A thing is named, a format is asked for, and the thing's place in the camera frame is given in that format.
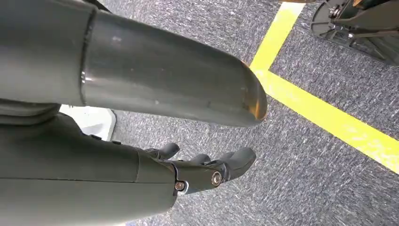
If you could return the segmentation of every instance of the gray robot arm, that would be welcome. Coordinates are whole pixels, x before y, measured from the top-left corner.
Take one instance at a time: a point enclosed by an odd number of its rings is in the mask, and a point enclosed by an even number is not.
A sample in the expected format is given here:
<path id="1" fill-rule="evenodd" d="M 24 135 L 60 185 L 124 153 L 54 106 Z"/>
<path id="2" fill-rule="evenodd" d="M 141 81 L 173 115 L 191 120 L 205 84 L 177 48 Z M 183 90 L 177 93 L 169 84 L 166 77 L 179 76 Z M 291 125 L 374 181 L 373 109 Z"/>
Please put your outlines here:
<path id="1" fill-rule="evenodd" d="M 266 96 L 236 58 L 74 0 L 4 0 L 0 8 L 0 224 L 112 225 L 218 187 L 255 160 L 170 161 L 84 135 L 60 104 L 233 126 L 258 124 Z"/>

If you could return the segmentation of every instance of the yellow line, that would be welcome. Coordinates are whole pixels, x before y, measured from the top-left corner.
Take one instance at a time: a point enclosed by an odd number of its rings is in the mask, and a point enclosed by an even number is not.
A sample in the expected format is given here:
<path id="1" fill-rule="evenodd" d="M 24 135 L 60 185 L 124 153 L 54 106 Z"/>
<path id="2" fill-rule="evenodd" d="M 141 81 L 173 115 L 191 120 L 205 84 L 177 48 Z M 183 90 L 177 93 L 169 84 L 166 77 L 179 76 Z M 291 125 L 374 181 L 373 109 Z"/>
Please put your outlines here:
<path id="1" fill-rule="evenodd" d="M 255 55 L 251 69 L 268 95 L 399 174 L 399 141 L 269 71 L 302 7 L 303 4 L 298 3 L 282 4 Z"/>
<path id="2" fill-rule="evenodd" d="M 281 4 L 255 54 L 254 60 L 252 60 L 251 69 L 253 71 L 269 70 L 304 5 L 303 3 L 292 2 L 283 2 Z"/>

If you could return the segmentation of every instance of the gray carpet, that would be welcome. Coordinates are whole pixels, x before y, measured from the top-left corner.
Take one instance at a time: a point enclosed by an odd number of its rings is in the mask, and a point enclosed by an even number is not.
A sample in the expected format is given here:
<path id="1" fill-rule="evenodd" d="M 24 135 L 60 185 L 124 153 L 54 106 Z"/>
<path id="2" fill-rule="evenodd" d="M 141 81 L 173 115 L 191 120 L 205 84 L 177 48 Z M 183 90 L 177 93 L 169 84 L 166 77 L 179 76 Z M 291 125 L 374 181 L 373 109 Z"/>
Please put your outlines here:
<path id="1" fill-rule="evenodd" d="M 271 0 L 104 0 L 133 18 L 250 62 L 279 4 Z M 399 69 L 313 37 L 308 4 L 271 70 L 399 139 Z M 114 138 L 141 148 L 178 143 L 177 158 L 217 157 L 250 146 L 249 172 L 220 188 L 179 197 L 165 214 L 131 225 L 398 225 L 399 177 L 269 98 L 252 128 L 116 112 Z"/>

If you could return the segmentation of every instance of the screw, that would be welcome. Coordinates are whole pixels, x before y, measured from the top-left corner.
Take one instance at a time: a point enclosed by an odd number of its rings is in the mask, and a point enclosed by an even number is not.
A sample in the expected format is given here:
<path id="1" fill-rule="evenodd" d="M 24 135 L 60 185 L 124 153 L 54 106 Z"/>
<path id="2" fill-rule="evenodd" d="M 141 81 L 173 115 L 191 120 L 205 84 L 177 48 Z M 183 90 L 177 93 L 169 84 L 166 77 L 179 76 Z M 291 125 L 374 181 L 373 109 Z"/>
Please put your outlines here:
<path id="1" fill-rule="evenodd" d="M 329 9 L 328 18 L 336 18 L 340 13 L 339 5 L 335 5 Z"/>
<path id="2" fill-rule="evenodd" d="M 222 175 L 216 171 L 212 175 L 212 184 L 218 186 L 222 182 Z"/>
<path id="3" fill-rule="evenodd" d="M 184 182 L 182 182 L 182 181 L 177 181 L 176 184 L 175 184 L 175 189 L 177 191 L 184 190 L 184 187 L 186 187 L 186 184 Z"/>

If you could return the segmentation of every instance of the metal cylinder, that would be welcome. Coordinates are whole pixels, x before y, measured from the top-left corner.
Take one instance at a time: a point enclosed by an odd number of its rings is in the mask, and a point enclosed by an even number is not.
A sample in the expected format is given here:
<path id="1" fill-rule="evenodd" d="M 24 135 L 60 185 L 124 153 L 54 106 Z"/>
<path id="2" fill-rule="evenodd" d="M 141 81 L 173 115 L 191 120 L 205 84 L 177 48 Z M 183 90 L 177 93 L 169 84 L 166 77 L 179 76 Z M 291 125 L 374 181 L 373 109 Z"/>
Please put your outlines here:
<path id="1" fill-rule="evenodd" d="M 0 29 L 3 99 L 232 126 L 266 115 L 260 82 L 237 58 L 90 4 L 5 0 Z"/>
<path id="2" fill-rule="evenodd" d="M 237 58 L 136 21 L 99 12 L 84 60 L 87 105 L 232 126 L 266 115 L 266 94 Z"/>

